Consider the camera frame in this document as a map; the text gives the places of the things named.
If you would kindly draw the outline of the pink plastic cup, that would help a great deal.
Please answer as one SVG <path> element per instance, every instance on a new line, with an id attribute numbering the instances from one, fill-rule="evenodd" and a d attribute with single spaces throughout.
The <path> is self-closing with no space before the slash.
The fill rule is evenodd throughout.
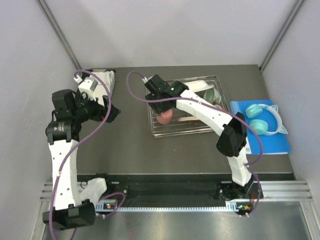
<path id="1" fill-rule="evenodd" d="M 158 115 L 156 117 L 156 120 L 162 125 L 167 125 L 172 120 L 172 117 L 173 117 L 173 110 L 169 109 L 165 112 L 162 112 L 160 115 Z"/>

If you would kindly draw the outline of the white blue-rimmed plate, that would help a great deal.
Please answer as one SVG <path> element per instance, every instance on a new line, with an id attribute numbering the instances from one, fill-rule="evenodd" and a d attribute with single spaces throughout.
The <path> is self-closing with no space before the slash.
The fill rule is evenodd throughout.
<path id="1" fill-rule="evenodd" d="M 195 81 L 191 81 L 191 82 L 186 82 L 184 83 L 186 86 L 188 86 L 188 88 L 197 93 L 197 92 L 201 92 L 201 91 L 206 91 L 208 89 L 212 89 L 214 88 L 213 84 L 208 84 L 207 82 L 205 82 L 204 80 L 195 80 Z"/>

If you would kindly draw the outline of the metal wire dish rack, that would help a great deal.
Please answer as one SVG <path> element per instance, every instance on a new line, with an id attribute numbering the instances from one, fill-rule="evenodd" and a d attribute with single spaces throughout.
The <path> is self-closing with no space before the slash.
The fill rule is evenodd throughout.
<path id="1" fill-rule="evenodd" d="M 204 80 L 208 84 L 214 85 L 214 88 L 216 88 L 221 95 L 221 102 L 218 105 L 222 106 L 226 111 L 229 110 L 220 80 L 216 75 L 179 79 L 179 81 L 182 82 L 183 84 L 187 82 L 197 81 L 197 80 Z M 196 92 L 196 94 L 201 98 L 204 97 L 204 93 L 205 91 Z M 171 121 L 168 124 L 160 124 L 156 119 L 157 115 L 153 112 L 150 106 L 147 107 L 147 110 L 148 110 L 150 131 L 153 134 L 153 136 L 156 138 L 196 134 L 196 133 L 206 133 L 206 132 L 212 131 L 212 128 L 210 128 L 200 120 L 179 122 L 178 121 L 179 118 L 193 117 L 193 116 L 185 111 L 182 111 L 176 108 L 172 110 L 173 116 Z"/>

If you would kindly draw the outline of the pink cream floral plate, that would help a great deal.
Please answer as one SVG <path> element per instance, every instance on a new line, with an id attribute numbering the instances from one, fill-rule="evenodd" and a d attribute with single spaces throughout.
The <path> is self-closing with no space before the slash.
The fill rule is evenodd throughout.
<path id="1" fill-rule="evenodd" d="M 186 122 L 186 121 L 198 121 L 199 119 L 194 116 L 187 116 L 187 117 L 180 117 L 178 119 L 179 122 Z"/>

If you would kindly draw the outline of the green ceramic bowl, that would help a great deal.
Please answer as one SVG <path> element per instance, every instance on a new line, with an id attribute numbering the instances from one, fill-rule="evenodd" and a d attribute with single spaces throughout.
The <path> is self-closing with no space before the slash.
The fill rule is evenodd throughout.
<path id="1" fill-rule="evenodd" d="M 205 90 L 203 99 L 212 105 L 219 105 L 222 101 L 222 97 L 215 87 Z"/>

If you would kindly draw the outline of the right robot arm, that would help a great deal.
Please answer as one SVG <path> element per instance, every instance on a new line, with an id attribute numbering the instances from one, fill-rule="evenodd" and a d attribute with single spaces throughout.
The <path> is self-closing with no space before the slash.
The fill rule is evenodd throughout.
<path id="1" fill-rule="evenodd" d="M 220 183 L 217 186 L 219 197 L 230 201 L 249 195 L 254 179 L 247 168 L 248 134 L 243 124 L 244 115 L 230 115 L 228 111 L 199 96 L 198 92 L 215 89 L 204 80 L 167 82 L 157 74 L 142 80 L 149 91 L 145 99 L 155 114 L 160 115 L 176 108 L 200 120 L 219 136 L 216 148 L 227 157 L 232 178 L 231 183 Z"/>

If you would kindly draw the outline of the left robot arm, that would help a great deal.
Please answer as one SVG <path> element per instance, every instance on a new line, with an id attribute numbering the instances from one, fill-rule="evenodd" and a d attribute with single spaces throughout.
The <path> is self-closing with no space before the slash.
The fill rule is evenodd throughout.
<path id="1" fill-rule="evenodd" d="M 120 111 L 110 103 L 106 91 L 94 96 L 63 89 L 54 92 L 51 100 L 54 110 L 45 134 L 52 159 L 54 198 L 50 210 L 42 214 L 42 221 L 59 231 L 91 226 L 99 197 L 109 198 L 114 187 L 104 178 L 97 178 L 79 192 L 77 150 L 82 123 L 89 120 L 111 123 Z"/>

